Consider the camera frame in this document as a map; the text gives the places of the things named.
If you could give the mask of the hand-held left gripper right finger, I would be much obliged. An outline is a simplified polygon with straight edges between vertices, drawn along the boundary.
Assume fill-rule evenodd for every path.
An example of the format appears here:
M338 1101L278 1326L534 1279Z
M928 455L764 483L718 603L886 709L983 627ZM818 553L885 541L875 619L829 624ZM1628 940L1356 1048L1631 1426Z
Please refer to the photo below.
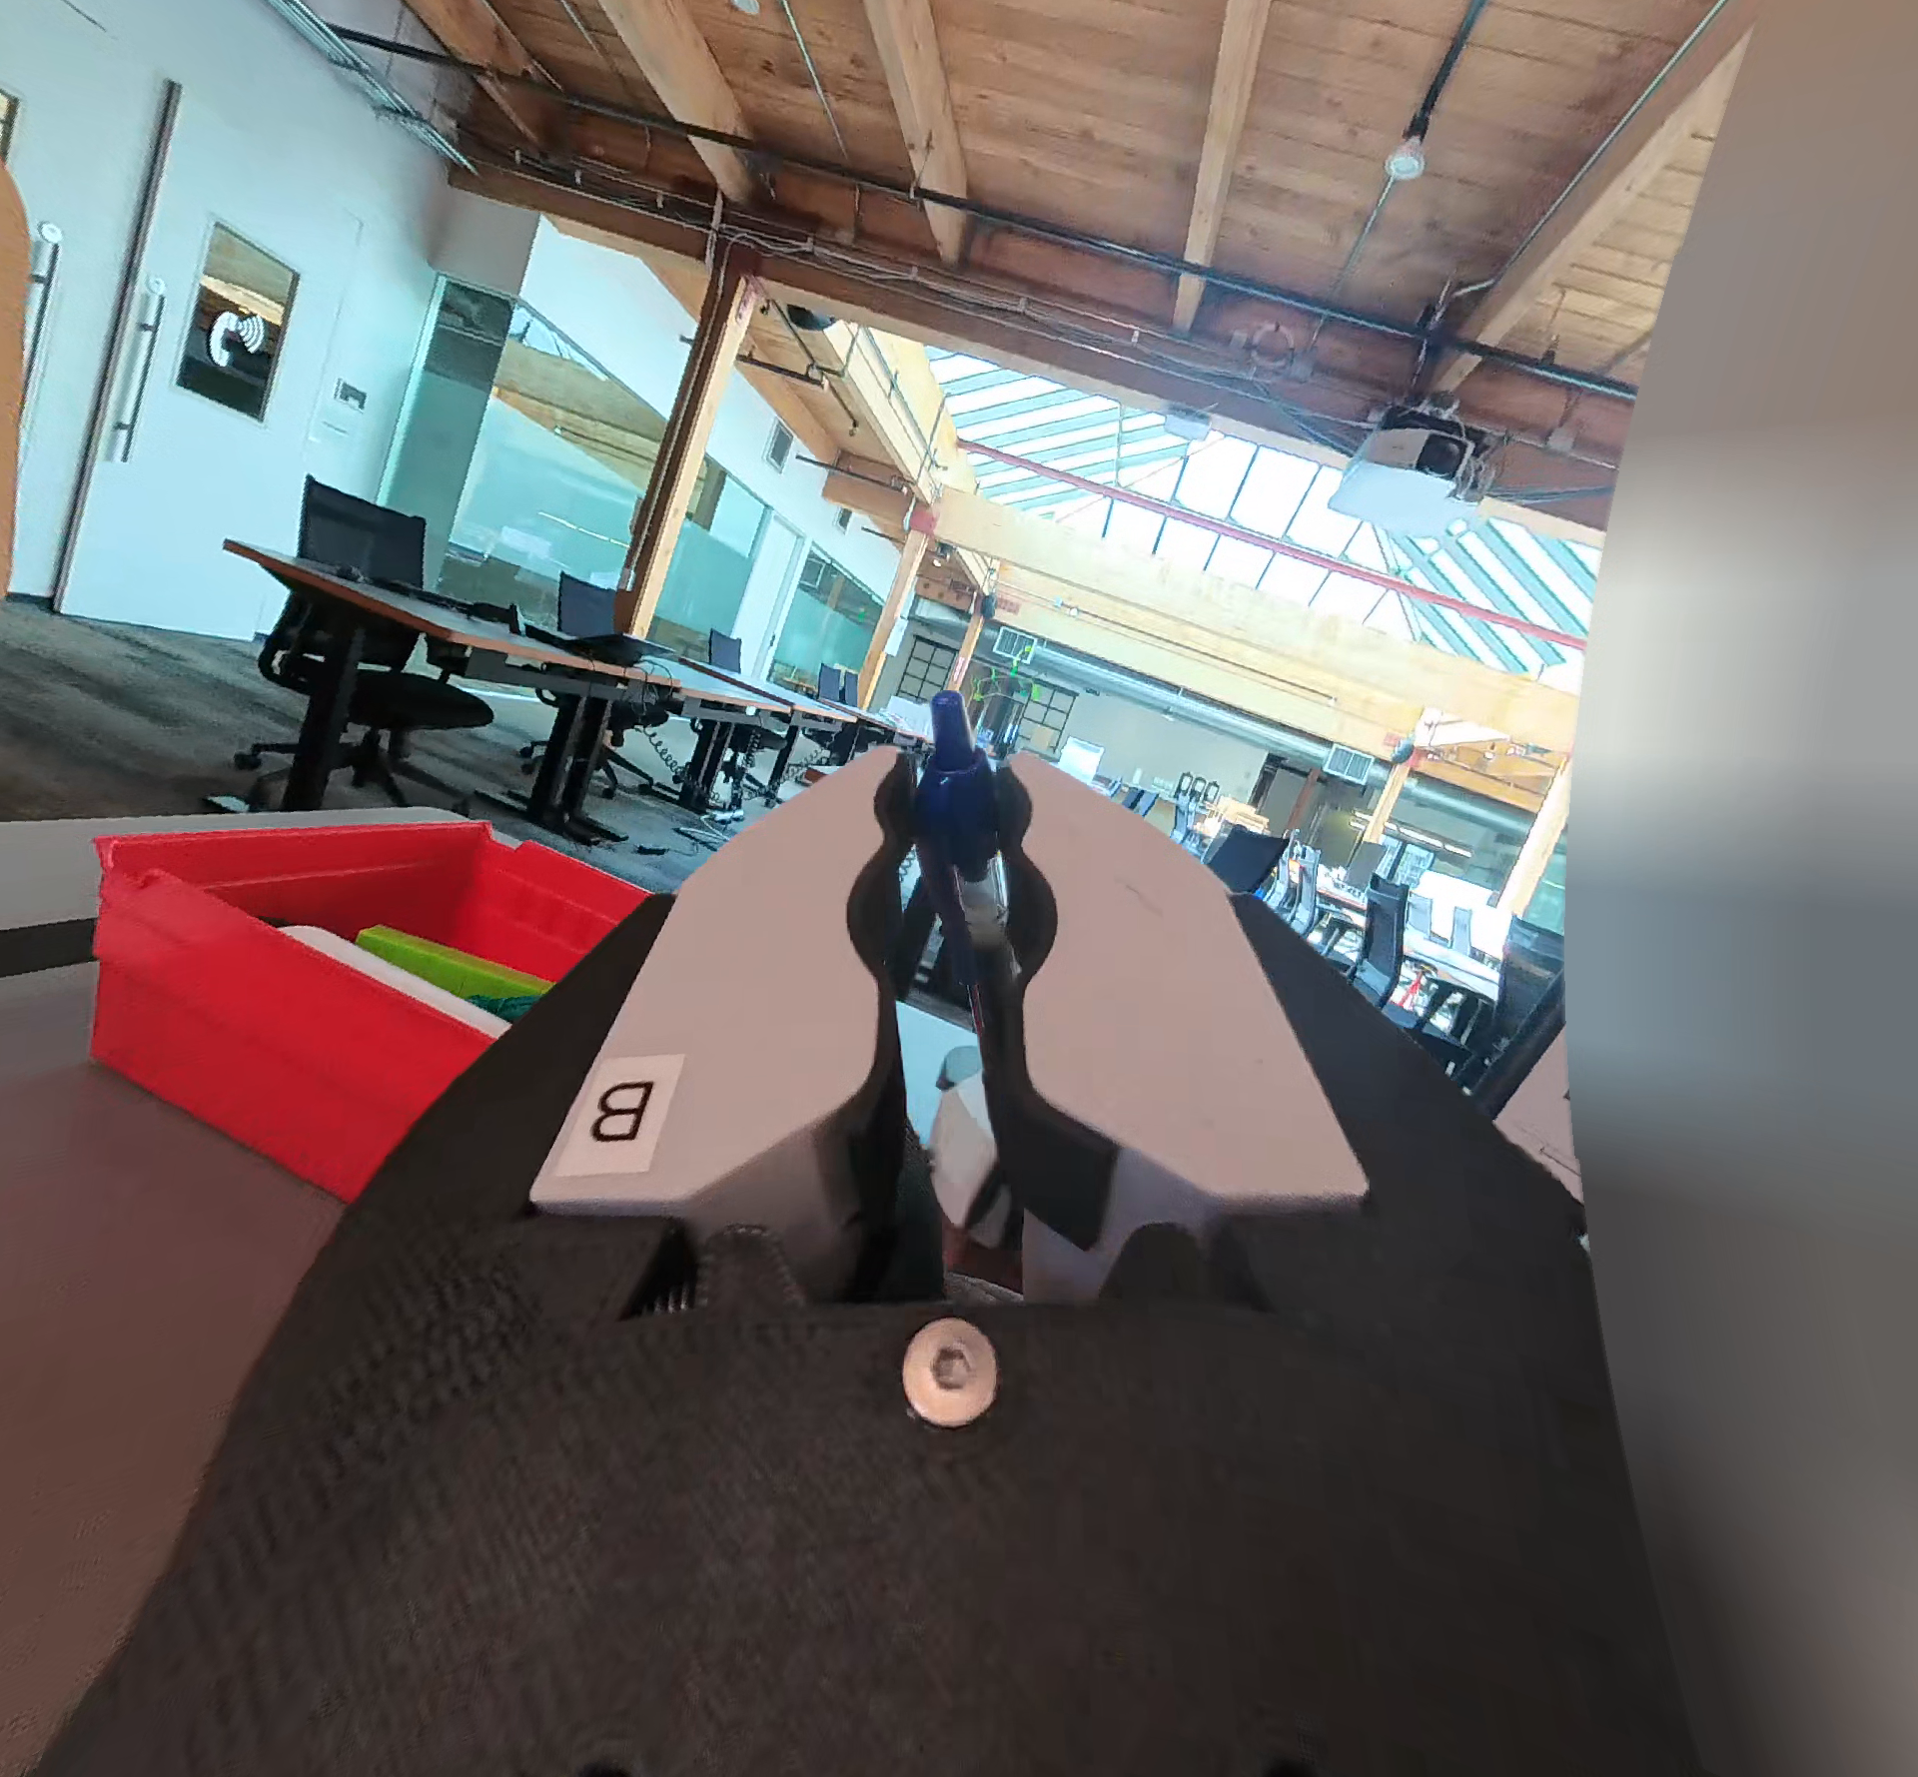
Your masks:
M1142 1227L1356 1216L1370 1175L1229 888L1065 769L996 769L1009 972L983 1090L1019 1293L1088 1304Z

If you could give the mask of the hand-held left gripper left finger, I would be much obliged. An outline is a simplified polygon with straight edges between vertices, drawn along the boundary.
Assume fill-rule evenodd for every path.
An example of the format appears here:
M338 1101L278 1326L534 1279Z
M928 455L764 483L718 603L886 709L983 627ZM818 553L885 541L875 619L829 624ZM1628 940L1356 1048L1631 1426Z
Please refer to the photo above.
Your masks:
M917 773L868 750L671 895L534 1179L568 1216L769 1231L807 1295L947 1293L891 944Z

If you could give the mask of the blue pen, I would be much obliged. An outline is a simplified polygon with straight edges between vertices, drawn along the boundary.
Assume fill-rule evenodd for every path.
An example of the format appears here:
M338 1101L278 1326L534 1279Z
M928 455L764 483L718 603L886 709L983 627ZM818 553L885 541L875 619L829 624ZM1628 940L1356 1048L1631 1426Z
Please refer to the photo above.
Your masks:
M972 736L964 693L932 695L932 750L914 786L917 876L905 901L891 974L907 997L932 935L966 997L983 1056L1008 1034L1014 977L1014 888L1002 865L996 766Z

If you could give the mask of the group of dark chairs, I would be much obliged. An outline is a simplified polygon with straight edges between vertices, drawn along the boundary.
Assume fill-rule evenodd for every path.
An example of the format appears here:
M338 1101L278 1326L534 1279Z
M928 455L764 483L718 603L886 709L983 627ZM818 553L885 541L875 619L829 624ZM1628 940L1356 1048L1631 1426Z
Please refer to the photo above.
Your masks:
M1319 882L1319 851L1274 831L1225 826L1200 861L1233 889L1264 901L1319 951L1337 981L1378 1008L1486 1113L1503 1116L1566 1027L1566 936L1512 922L1497 977L1486 993L1412 944L1412 889L1370 881L1356 951L1332 944L1351 925Z

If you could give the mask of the narrow wooden desk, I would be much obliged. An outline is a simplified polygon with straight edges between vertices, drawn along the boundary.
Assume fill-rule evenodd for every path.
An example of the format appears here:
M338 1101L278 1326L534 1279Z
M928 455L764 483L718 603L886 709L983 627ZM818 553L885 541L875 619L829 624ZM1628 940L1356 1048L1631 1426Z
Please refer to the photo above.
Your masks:
M823 769L849 765L861 750L861 719L849 709L710 665L671 657L633 665L619 682L619 702L633 709L633 734L659 734L671 719L693 729L684 765L661 757L661 781L640 765L633 769L641 793L712 826L745 815L746 799L774 809L802 748L818 753Z

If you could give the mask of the green box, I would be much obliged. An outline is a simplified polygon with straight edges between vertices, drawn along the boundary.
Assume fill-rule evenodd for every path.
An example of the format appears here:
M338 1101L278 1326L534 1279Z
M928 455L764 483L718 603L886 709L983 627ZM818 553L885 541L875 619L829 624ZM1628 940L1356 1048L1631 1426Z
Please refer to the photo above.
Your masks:
M388 925L359 931L356 948L510 1023L522 1021L554 988L554 977Z

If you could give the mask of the white box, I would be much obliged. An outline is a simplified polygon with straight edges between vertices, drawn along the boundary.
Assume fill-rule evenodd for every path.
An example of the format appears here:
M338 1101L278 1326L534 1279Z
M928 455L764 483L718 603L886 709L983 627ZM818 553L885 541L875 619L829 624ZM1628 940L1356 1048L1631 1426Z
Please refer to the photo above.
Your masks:
M308 951L319 951L320 958L381 986L385 993L406 997L435 1014L442 1014L452 1023L463 1023L467 1028L483 1034L485 1039L497 1039L510 1028L510 1021L503 1021L497 1014L447 993L445 986L414 974L406 968L399 968L388 958L380 958L364 948L359 948L348 936L338 936L336 931L324 928L312 928L312 925L285 925L278 928L285 936L297 940Z

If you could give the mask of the red ceiling pipe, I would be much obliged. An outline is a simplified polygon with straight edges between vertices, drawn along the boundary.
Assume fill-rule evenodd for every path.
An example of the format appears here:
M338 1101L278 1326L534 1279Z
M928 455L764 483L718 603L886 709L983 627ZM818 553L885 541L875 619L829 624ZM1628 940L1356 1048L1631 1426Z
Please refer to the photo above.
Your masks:
M1088 441L1035 455L964 437L988 501L1321 614L1424 636L1507 673L1569 662L1593 624L1593 553L1503 520L1403 534L1337 511L1337 471L1278 446L1181 443L1105 478Z

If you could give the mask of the red plastic bin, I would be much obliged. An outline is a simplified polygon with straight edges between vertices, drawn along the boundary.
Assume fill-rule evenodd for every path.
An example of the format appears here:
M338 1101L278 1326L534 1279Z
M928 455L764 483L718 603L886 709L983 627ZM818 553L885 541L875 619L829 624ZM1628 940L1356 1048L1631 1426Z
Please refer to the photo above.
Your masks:
M343 1199L494 1039L285 936L388 925L543 977L652 901L467 817L95 840L91 1056Z

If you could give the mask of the long wooden desk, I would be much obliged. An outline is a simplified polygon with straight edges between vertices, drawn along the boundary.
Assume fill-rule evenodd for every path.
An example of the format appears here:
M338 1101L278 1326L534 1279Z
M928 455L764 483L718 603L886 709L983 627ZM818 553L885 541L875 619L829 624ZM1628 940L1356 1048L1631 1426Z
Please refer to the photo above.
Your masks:
M231 757L249 773L216 810L319 810L327 784L410 800L410 784L516 810L578 847L620 847L626 831L588 815L613 702L676 702L676 682L650 665L595 657L516 609L452 603L380 584L356 567L327 567L228 538L225 550L287 590L287 606L261 650L266 682L305 702L297 741L255 741ZM477 734L492 724L477 685L522 685L554 702L554 729L529 791L461 791L418 757L419 736Z

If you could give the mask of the frosted glass partition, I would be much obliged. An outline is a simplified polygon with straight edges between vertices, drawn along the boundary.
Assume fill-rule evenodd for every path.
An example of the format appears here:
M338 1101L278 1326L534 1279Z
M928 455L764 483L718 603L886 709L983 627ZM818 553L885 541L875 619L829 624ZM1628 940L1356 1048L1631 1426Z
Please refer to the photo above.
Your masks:
M442 276L380 501L427 524L423 584L555 624L613 587L665 419L529 304Z

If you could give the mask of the white ceiling projector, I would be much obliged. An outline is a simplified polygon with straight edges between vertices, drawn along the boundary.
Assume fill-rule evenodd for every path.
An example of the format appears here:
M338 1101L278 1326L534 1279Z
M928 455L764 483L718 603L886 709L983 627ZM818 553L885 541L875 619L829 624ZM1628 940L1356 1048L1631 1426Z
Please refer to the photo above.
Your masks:
M1442 538L1480 511L1493 455L1493 437L1454 411L1389 405L1356 446L1327 509L1385 534Z

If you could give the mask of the white door with window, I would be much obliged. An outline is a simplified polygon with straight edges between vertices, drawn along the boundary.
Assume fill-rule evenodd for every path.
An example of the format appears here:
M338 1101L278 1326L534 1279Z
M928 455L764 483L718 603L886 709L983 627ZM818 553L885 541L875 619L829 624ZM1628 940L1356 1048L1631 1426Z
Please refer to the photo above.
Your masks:
M359 221L159 86L54 603L249 636L266 584L228 538L287 534Z

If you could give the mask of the orange curved panel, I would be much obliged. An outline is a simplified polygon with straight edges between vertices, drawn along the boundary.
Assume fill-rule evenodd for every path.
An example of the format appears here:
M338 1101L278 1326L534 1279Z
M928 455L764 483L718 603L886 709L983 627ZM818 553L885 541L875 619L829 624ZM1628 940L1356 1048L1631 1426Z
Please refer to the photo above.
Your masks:
M0 209L5 209L5 462L0 462L0 590L15 590L15 528L18 528L18 483L21 483L21 411L26 396L26 294L33 276L33 237L26 227L26 211L15 183L12 167L0 169Z

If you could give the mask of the slim wooden post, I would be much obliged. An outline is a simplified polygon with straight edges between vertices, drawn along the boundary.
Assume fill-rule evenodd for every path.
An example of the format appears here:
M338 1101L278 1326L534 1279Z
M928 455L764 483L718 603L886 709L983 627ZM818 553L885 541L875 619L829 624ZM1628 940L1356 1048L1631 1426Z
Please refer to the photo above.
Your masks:
M886 646L899 633L899 619L901 619L901 614L907 614L907 603L917 593L917 576L920 576L928 544L932 544L932 531L924 531L920 524L911 524L907 534L905 534L905 544L899 550L899 569L894 569L891 590L885 596L885 606L881 606L875 633L870 633L870 646L868 646L868 656L861 662L861 674L857 674L857 706L861 709L875 709L875 702L877 702L877 679L881 679L881 669L886 662Z

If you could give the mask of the thick wooden post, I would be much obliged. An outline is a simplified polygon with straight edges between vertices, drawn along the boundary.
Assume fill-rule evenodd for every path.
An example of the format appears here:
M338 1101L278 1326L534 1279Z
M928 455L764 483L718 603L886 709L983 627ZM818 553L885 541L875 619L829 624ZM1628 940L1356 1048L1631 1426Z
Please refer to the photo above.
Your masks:
M652 633L671 553L708 466L718 405L746 342L759 300L760 278L753 254L745 254L741 244L728 244L708 276L691 359L676 384L645 498L636 509L636 528L619 576L619 627L629 636Z

